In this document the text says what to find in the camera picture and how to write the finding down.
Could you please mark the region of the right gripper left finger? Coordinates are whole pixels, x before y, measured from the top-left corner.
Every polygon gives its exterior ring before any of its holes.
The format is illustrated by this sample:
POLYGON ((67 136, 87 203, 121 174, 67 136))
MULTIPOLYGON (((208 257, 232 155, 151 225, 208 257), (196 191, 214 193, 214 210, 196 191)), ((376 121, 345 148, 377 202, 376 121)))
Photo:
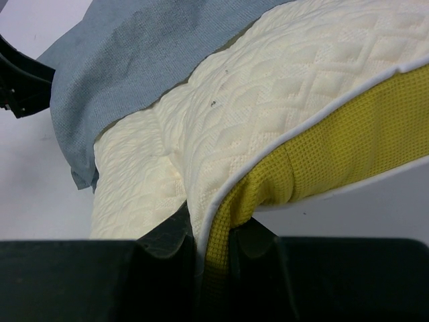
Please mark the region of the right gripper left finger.
POLYGON ((190 321, 186 205, 137 240, 4 241, 2 321, 190 321))

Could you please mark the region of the cream pillow with yellow band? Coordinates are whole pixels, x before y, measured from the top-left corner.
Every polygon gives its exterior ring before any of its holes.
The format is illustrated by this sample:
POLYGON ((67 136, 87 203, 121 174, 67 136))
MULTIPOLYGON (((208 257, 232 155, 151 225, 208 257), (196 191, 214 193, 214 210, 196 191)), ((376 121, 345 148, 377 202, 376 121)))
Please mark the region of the cream pillow with yellow band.
POLYGON ((137 239, 187 205, 198 280, 219 298, 229 232, 256 208, 428 156, 428 2, 274 7, 94 150, 91 237, 137 239))

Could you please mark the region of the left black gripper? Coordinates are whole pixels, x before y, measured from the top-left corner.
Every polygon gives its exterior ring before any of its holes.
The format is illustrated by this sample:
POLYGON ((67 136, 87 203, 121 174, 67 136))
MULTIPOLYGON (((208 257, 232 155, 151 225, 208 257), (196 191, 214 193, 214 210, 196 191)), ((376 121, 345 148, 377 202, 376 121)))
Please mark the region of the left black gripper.
POLYGON ((1 108, 16 118, 50 107, 55 70, 22 54, 1 38, 1 108))

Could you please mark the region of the striped blue beige pillowcase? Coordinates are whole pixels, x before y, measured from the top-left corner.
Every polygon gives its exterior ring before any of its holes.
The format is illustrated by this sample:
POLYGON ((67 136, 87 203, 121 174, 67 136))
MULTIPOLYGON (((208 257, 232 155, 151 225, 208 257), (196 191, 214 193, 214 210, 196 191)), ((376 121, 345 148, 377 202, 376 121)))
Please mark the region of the striped blue beige pillowcase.
POLYGON ((156 101, 278 0, 93 1, 39 61, 54 69, 50 113, 79 189, 98 180, 93 145, 156 101))

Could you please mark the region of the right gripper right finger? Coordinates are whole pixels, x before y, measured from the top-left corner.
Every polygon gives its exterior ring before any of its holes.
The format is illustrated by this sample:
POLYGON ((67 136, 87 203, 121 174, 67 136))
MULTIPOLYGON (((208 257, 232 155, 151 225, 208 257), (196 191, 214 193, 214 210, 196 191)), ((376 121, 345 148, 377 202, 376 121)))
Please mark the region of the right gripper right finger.
POLYGON ((240 321, 427 321, 428 247, 412 239, 280 237, 252 219, 229 236, 240 321))

